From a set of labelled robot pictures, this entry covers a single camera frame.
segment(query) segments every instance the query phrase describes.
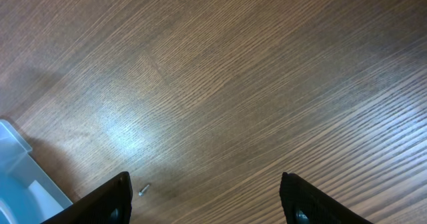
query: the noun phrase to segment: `brown wooden surface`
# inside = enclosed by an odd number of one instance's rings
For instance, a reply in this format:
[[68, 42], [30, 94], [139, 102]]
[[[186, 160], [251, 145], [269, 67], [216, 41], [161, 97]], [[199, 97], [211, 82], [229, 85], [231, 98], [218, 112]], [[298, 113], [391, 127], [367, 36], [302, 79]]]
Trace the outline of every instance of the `brown wooden surface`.
[[425, 223], [426, 34], [427, 0], [0, 0], [0, 115], [73, 201], [129, 171], [134, 223], [284, 223], [282, 171]]

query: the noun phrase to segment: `laminate floor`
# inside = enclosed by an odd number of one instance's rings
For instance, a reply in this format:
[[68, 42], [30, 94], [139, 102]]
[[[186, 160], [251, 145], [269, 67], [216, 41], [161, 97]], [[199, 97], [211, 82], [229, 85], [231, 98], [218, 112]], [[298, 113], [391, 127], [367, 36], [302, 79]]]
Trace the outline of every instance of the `laminate floor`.
[[72, 201], [129, 171], [133, 223], [284, 223], [287, 171], [427, 220], [427, 0], [0, 0], [0, 57]]

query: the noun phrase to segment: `screw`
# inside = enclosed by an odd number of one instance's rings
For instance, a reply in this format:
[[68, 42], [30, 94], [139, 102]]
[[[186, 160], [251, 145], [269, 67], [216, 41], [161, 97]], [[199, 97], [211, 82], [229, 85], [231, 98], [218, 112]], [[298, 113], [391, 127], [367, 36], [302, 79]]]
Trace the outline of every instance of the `screw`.
[[148, 190], [148, 187], [149, 187], [149, 184], [148, 185], [146, 185], [138, 194], [139, 194], [139, 196], [143, 196], [144, 194], [145, 194], [145, 192], [147, 192], [147, 190]]

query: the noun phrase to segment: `wood grain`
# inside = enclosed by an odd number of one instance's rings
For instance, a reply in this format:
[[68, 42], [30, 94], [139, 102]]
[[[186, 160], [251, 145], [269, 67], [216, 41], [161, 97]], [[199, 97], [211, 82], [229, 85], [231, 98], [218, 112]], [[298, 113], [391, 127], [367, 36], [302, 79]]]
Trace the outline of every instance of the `wood grain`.
[[133, 223], [284, 223], [295, 172], [427, 219], [427, 0], [0, 0], [0, 115], [76, 201]]

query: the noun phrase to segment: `translucent plastic bin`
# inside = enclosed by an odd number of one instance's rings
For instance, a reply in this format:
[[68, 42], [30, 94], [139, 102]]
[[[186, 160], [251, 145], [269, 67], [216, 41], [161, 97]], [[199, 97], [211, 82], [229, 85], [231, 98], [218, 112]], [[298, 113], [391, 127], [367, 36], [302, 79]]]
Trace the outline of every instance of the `translucent plastic bin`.
[[0, 224], [40, 223], [72, 202], [30, 157], [32, 148], [0, 120]]

